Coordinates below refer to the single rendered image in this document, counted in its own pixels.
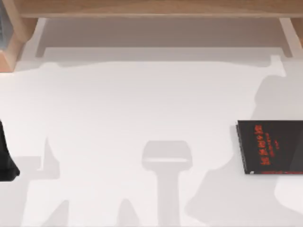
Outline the black book with red lettering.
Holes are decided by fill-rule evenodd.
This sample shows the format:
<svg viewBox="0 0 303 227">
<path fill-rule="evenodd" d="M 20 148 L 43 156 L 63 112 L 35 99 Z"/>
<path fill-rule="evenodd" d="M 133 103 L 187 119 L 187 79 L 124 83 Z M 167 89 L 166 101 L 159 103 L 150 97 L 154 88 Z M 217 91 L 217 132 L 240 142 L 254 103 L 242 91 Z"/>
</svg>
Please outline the black book with red lettering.
<svg viewBox="0 0 303 227">
<path fill-rule="evenodd" d="M 303 175 L 303 120 L 238 120 L 246 174 Z"/>
</svg>

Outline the wooden shelf unit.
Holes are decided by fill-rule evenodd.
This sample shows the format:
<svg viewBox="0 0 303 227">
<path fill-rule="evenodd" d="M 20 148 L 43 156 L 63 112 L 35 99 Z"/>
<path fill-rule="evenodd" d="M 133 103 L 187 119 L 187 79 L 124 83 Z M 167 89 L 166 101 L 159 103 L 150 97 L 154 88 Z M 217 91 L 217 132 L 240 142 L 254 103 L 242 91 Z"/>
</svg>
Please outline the wooden shelf unit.
<svg viewBox="0 0 303 227">
<path fill-rule="evenodd" d="M 222 17 L 289 18 L 303 48 L 303 0 L 0 0 L 12 37 L 0 47 L 0 72 L 12 72 L 39 18 Z"/>
</svg>

